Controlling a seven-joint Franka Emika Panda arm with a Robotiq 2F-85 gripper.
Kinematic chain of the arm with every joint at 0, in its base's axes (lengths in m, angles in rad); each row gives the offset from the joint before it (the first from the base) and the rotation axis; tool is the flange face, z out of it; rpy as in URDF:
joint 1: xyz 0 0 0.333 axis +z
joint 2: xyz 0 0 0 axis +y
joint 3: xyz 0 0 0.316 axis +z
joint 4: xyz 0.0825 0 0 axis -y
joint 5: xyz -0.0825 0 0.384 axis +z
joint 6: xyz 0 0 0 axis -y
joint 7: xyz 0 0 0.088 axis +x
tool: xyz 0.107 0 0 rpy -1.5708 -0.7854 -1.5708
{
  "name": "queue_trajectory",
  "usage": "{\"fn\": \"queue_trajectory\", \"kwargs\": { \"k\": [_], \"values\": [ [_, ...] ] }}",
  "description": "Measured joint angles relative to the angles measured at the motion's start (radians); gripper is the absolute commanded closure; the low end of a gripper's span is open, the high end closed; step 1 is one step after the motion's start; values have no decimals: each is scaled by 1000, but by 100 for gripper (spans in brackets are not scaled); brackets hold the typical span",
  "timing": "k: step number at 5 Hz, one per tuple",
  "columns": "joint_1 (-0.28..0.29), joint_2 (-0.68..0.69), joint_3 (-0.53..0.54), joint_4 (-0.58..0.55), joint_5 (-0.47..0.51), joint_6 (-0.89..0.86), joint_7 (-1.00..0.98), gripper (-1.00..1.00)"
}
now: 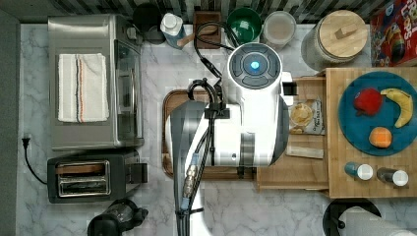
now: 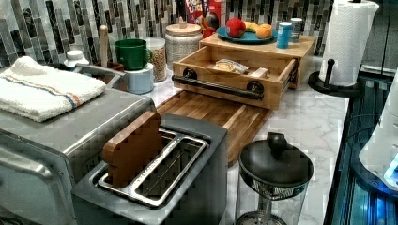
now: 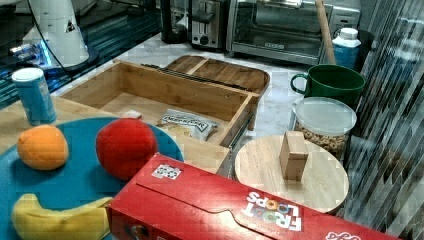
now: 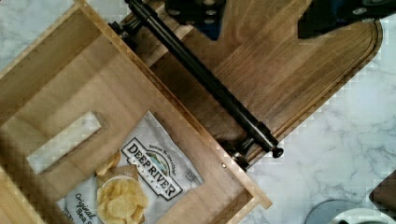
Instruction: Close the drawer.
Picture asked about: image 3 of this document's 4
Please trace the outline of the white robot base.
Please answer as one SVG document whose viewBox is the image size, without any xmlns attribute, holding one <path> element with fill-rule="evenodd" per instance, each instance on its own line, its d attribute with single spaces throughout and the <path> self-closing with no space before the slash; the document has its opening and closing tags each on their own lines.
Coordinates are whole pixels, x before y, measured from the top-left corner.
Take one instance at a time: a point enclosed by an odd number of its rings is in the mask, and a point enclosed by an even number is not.
<svg viewBox="0 0 424 240">
<path fill-rule="evenodd" d="M 42 70 L 75 72 L 98 58 L 88 47 L 78 26 L 72 0 L 8 0 L 25 2 L 32 15 L 32 29 L 23 43 L 9 49 L 16 59 Z"/>
</svg>

